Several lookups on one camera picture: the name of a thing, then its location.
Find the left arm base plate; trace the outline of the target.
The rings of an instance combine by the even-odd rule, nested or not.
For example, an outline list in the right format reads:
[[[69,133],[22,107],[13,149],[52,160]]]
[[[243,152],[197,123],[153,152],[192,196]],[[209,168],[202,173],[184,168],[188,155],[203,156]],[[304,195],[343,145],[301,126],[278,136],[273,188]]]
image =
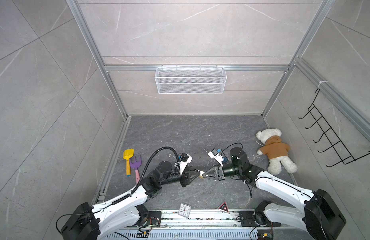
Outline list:
[[[161,220],[162,220],[162,211],[150,211],[147,215],[143,215],[138,220],[136,226],[140,228],[142,226],[150,228],[150,225],[152,225],[152,227],[160,227]]]

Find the red black triangle sign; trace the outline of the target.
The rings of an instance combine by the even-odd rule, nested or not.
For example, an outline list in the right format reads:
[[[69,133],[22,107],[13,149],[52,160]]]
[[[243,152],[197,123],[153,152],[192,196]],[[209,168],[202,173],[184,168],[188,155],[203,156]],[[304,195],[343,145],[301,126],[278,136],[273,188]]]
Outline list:
[[[227,202],[225,200],[219,205],[219,207],[217,209],[221,212],[229,213],[229,208],[228,208]]]

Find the white small alarm clock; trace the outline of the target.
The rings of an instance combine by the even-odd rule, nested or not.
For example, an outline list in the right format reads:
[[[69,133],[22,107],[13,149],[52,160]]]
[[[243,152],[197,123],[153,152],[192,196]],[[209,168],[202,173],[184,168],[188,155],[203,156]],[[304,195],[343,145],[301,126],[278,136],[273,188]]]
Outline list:
[[[191,206],[185,203],[181,203],[179,210],[178,210],[178,215],[184,218],[189,218],[191,212]]]

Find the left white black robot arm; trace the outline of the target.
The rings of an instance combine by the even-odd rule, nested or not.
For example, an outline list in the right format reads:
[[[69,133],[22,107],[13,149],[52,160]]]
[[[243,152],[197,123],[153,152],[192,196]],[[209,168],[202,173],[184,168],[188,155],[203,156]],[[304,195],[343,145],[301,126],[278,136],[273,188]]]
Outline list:
[[[202,175],[203,171],[190,165],[177,173],[170,162],[162,161],[141,179],[136,191],[129,190],[93,206],[87,202],[79,205],[58,231],[65,240],[100,240],[123,227],[140,227],[149,215],[144,204],[157,196],[163,185],[180,182],[186,187]]]

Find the brass yellow padlock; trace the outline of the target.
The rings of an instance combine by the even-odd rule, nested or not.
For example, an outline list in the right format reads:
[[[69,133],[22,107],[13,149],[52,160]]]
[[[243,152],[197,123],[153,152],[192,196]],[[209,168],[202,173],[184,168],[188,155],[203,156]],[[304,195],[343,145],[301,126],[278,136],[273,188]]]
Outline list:
[[[199,171],[200,172],[200,174],[199,174],[199,178],[200,179],[204,179],[204,177],[203,177],[203,174],[205,173],[204,171]]]

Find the purple pink toy rake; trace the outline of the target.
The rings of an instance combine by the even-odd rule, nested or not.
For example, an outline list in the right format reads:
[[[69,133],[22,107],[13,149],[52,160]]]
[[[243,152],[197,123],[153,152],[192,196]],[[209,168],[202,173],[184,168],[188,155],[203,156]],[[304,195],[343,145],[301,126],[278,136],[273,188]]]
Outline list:
[[[141,179],[140,172],[139,172],[139,167],[142,165],[141,155],[132,157],[130,165],[131,165],[131,168],[135,170],[136,183],[138,183]]]

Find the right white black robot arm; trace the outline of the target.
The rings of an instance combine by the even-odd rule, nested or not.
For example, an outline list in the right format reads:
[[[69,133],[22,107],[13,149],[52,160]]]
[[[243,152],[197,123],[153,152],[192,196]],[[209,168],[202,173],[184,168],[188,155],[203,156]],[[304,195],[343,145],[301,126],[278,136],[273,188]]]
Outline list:
[[[202,176],[215,181],[237,176],[250,191],[263,190],[290,204],[290,207],[285,207],[263,201],[250,217],[257,226],[286,224],[308,232],[315,240],[335,240],[339,237],[346,219],[329,193],[322,189],[304,189],[277,178],[251,164],[242,148],[231,149],[230,155],[231,160],[228,161],[222,150],[211,150],[208,156],[215,159],[217,165]]]

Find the yellow toy shovel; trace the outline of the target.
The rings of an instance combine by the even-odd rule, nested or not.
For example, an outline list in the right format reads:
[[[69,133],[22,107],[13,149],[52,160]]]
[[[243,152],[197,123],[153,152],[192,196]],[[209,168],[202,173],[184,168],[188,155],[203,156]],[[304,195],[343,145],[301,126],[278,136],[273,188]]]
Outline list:
[[[131,176],[130,158],[134,156],[134,149],[127,149],[123,153],[123,159],[126,160],[126,175]]]

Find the white teddy bear brown hoodie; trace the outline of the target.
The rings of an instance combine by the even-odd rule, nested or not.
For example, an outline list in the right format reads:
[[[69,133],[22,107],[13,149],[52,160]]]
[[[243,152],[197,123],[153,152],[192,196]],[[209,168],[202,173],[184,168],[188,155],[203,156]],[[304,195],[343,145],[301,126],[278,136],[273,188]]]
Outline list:
[[[296,173],[297,165],[290,159],[288,152],[291,147],[282,142],[282,132],[279,129],[266,129],[256,133],[256,138],[263,146],[258,149],[257,155],[266,155],[269,160],[267,171],[272,175],[281,173],[282,167],[290,173]]]

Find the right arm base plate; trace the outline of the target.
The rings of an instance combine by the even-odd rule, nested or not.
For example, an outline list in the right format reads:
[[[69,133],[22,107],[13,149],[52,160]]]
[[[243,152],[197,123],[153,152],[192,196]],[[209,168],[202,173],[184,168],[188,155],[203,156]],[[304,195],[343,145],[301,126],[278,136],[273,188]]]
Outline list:
[[[264,213],[255,211],[239,211],[235,219],[242,227],[281,227],[281,223],[271,222]]]

